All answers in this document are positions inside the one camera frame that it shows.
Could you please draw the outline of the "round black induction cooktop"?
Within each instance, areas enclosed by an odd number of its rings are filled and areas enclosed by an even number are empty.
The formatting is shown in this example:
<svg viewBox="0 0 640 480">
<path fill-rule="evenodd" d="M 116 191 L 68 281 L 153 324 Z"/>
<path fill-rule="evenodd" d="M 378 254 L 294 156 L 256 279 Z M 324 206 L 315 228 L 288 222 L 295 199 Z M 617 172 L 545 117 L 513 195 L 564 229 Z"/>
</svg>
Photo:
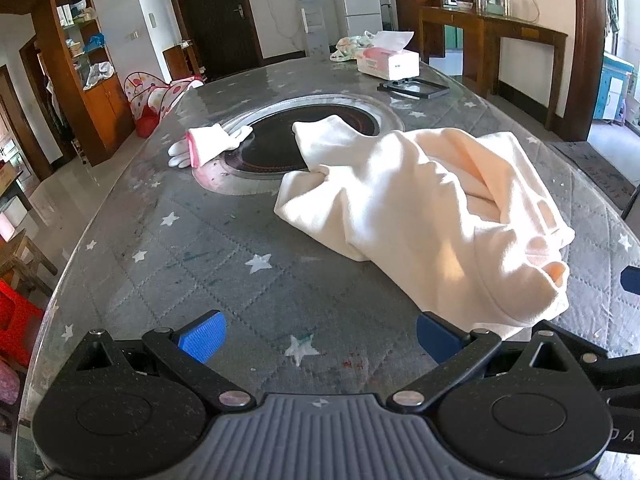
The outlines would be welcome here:
<svg viewBox="0 0 640 480">
<path fill-rule="evenodd" d="M 271 178 L 312 168 L 315 151 L 343 139 L 377 136 L 382 119 L 348 104 L 294 104 L 255 110 L 224 128 L 250 130 L 238 148 L 222 154 L 224 166 L 244 178 Z"/>
</svg>

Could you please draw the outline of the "tissue box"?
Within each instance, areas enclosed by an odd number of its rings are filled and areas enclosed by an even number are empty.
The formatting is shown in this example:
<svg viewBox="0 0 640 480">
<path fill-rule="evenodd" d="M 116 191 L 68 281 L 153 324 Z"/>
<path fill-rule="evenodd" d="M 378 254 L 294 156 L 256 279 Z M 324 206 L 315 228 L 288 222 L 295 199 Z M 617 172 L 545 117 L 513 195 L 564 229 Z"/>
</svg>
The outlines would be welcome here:
<svg viewBox="0 0 640 480">
<path fill-rule="evenodd" d="M 360 73 L 387 81 L 420 75 L 420 54 L 407 50 L 414 32 L 377 32 L 370 47 L 356 55 Z"/>
</svg>

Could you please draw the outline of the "red plastic stool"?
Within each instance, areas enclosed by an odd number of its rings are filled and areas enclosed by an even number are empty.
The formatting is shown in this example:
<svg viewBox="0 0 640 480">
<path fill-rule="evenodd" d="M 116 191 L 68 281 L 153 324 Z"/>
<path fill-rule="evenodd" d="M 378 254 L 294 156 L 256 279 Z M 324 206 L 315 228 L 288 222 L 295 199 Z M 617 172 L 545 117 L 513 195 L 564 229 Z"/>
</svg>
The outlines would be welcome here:
<svg viewBox="0 0 640 480">
<path fill-rule="evenodd" d="M 44 312 L 1 282 L 1 355 L 29 367 Z"/>
</svg>

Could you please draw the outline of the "dark wooden door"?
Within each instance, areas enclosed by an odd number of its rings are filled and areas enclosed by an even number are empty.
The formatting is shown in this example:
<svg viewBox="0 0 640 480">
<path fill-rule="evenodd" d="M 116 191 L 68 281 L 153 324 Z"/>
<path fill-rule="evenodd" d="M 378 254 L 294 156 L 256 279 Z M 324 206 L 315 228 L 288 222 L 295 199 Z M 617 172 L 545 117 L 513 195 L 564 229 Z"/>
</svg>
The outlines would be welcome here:
<svg viewBox="0 0 640 480">
<path fill-rule="evenodd" d="M 171 0 L 184 39 L 209 80 L 262 65 L 250 0 Z"/>
</svg>

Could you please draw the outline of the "cream white garment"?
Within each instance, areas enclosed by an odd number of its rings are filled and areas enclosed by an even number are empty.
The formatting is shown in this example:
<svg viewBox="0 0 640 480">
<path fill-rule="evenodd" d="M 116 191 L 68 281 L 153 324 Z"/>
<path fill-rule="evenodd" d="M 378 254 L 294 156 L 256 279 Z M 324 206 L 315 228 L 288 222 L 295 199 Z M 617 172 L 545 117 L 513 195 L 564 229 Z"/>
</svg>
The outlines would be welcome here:
<svg viewBox="0 0 640 480">
<path fill-rule="evenodd" d="M 509 131 L 343 139 L 286 174 L 277 216 L 383 271 L 423 311 L 504 338 L 568 307 L 575 237 Z"/>
</svg>

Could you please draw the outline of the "wooden console table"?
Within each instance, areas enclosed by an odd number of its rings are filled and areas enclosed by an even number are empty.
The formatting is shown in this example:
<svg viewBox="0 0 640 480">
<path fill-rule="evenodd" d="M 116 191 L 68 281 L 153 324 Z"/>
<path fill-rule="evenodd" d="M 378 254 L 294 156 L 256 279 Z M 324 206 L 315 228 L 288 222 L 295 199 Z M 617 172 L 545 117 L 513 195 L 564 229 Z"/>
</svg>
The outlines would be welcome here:
<svg viewBox="0 0 640 480">
<path fill-rule="evenodd" d="M 444 26 L 457 27 L 471 35 L 472 59 L 475 61 L 475 92 L 483 98 L 494 94 L 498 88 L 500 41 L 503 38 L 552 47 L 550 94 L 544 128 L 553 129 L 564 67 L 567 38 L 565 32 L 529 24 L 516 18 L 476 14 L 439 6 L 421 6 L 418 11 L 419 53 L 425 63 L 430 59 L 431 46 L 435 43 L 434 31 Z"/>
</svg>

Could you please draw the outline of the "water dispenser with bottle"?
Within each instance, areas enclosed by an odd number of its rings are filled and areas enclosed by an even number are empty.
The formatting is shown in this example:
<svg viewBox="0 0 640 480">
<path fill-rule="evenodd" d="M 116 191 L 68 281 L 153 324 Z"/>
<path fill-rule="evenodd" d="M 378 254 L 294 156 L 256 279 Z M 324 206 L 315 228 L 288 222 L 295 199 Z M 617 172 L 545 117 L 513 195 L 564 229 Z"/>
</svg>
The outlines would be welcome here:
<svg viewBox="0 0 640 480">
<path fill-rule="evenodd" d="M 303 25 L 305 53 L 310 58 L 326 60 L 330 56 L 329 37 L 319 0 L 297 0 Z"/>
</svg>

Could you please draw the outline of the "wooden shelf cabinet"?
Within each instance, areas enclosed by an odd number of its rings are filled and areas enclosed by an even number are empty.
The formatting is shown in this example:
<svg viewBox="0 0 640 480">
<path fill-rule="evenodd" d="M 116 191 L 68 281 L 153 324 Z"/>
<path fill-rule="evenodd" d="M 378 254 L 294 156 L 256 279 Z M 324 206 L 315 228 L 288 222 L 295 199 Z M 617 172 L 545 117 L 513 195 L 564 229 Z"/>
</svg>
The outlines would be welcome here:
<svg viewBox="0 0 640 480">
<path fill-rule="evenodd" d="M 87 87 L 90 68 L 112 59 L 105 44 L 91 42 L 102 32 L 95 15 L 61 23 L 70 8 L 82 2 L 91 10 L 96 7 L 93 0 L 1 0 L 1 12 L 32 19 L 53 93 L 88 162 L 98 166 L 134 132 L 134 118 L 116 74 Z"/>
</svg>

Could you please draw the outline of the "polka dot play tent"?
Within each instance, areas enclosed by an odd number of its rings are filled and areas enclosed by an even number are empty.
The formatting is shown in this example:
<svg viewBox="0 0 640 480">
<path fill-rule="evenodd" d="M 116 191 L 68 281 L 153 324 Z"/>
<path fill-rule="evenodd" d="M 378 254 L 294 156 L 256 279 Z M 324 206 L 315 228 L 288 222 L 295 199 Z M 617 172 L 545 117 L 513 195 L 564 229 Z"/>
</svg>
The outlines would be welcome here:
<svg viewBox="0 0 640 480">
<path fill-rule="evenodd" d="M 148 138 L 186 92 L 203 84 L 200 77 L 165 82 L 145 72 L 129 74 L 125 79 L 124 92 L 134 116 L 137 135 Z"/>
</svg>

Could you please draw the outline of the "floral plastic bag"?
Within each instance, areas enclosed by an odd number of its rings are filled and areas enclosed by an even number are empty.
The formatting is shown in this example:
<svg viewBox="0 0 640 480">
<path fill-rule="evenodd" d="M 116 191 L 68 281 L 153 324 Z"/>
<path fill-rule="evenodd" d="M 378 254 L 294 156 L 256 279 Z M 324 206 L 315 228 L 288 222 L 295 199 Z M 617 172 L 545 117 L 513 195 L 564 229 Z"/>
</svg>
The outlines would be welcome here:
<svg viewBox="0 0 640 480">
<path fill-rule="evenodd" d="M 355 61 L 358 54 L 372 46 L 374 34 L 367 30 L 363 35 L 347 36 L 337 41 L 335 51 L 330 54 L 334 63 Z"/>
</svg>

